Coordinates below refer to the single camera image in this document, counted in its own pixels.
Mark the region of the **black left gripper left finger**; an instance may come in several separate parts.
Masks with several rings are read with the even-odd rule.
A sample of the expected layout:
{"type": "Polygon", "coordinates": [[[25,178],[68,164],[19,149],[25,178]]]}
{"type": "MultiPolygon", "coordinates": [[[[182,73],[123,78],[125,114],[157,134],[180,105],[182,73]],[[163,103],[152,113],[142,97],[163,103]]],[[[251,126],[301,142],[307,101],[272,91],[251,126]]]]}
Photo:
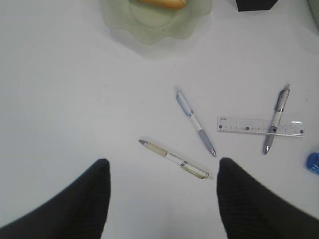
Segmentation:
{"type": "Polygon", "coordinates": [[[110,164],[94,162],[52,199],[0,229],[2,239],[100,239],[111,196],[110,164]]]}

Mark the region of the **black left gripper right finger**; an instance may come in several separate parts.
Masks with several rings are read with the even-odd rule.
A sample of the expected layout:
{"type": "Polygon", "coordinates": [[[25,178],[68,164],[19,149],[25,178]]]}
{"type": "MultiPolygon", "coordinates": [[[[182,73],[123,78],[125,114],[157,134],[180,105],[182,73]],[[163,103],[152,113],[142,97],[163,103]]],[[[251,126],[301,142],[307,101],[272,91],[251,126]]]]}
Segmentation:
{"type": "Polygon", "coordinates": [[[317,239],[319,221],[286,202],[235,161],[222,158],[219,212],[229,239],[317,239]]]}

